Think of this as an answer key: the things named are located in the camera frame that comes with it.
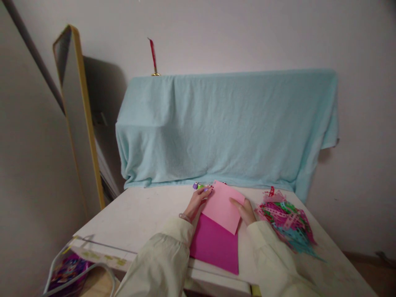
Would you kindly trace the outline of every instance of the colorful items in basket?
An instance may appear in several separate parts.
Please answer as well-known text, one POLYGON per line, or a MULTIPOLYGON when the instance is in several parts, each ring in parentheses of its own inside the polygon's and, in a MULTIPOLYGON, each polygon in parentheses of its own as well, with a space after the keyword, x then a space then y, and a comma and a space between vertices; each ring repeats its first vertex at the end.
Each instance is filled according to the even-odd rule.
POLYGON ((264 202, 255 209, 260 219, 268 221, 293 252, 303 252, 323 261, 313 249, 317 243, 304 211, 288 202, 281 191, 275 193, 274 187, 263 194, 264 202))
MULTIPOLYGON (((72 280, 80 273, 87 270, 89 266, 91 266, 91 262, 88 262, 73 253, 72 255, 64 259, 62 263, 55 268, 52 274, 52 279, 51 279, 51 283, 49 284, 48 291, 51 291, 67 283, 68 281, 72 280)), ((82 290, 84 286, 86 277, 87 275, 82 276, 78 281, 64 288, 63 290, 54 293, 52 296, 56 296, 56 297, 78 296, 79 292, 82 290)))

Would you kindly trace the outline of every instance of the pink paper scraps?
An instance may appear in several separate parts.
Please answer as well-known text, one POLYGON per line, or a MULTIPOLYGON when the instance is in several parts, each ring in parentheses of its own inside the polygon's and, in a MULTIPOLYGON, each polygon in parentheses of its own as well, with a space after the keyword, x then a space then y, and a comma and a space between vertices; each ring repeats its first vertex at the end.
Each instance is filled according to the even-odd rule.
POLYGON ((208 198, 202 213, 231 232, 232 235, 235 235, 240 215, 238 209, 231 204, 229 199, 232 197, 243 204, 245 197, 221 181, 214 181, 213 190, 213 194, 208 198))
POLYGON ((231 234, 201 214, 191 242, 190 256, 238 275, 238 234, 231 234))

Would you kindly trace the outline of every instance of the hand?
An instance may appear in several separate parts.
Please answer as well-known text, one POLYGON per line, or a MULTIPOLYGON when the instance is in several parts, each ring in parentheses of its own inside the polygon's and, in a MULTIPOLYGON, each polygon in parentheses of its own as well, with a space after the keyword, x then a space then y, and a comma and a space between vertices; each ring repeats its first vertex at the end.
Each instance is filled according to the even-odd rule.
POLYGON ((186 210, 184 211, 184 214, 189 217, 191 221, 195 219, 195 216, 197 215, 197 212, 199 210, 199 207, 206 203, 207 198, 211 193, 212 193, 213 188, 200 188, 199 190, 196 190, 193 193, 193 196, 191 197, 190 203, 187 206, 186 210))
POLYGON ((230 202, 238 208, 239 214, 247 226, 256 221, 255 213, 253 212, 252 205, 248 199, 245 198, 243 205, 231 197, 230 202))

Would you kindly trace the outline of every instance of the white table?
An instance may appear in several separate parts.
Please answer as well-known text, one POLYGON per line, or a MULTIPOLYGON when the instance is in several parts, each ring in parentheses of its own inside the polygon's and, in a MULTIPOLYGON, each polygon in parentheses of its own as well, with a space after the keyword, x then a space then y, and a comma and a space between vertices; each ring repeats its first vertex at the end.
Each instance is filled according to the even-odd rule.
MULTIPOLYGON (((255 203, 263 200, 259 189, 237 188, 255 203)), ((109 206, 83 226, 72 244, 74 252, 92 262, 127 271, 139 249, 171 216, 177 216, 187 206, 191 186, 128 188, 109 206)), ((344 256, 297 196, 282 191, 287 200, 303 209, 318 243, 316 253, 327 263, 306 254, 295 255, 302 273, 311 279, 326 296, 375 296, 354 266, 344 256)), ((239 275, 190 259, 186 287, 212 296, 250 296, 250 285, 257 284, 257 271, 252 246, 242 222, 238 231, 239 275)))

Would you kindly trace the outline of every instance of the left hand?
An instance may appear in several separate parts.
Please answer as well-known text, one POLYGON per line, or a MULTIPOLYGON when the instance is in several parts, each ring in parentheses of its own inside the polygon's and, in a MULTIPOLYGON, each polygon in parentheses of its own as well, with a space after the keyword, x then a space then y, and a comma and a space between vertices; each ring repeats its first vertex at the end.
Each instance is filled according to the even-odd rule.
POLYGON ((188 216, 191 221, 195 219, 199 207, 207 201, 207 199, 205 198, 207 198, 211 194, 212 190, 212 187, 205 187, 200 188, 193 193, 190 203, 184 211, 184 214, 188 216))

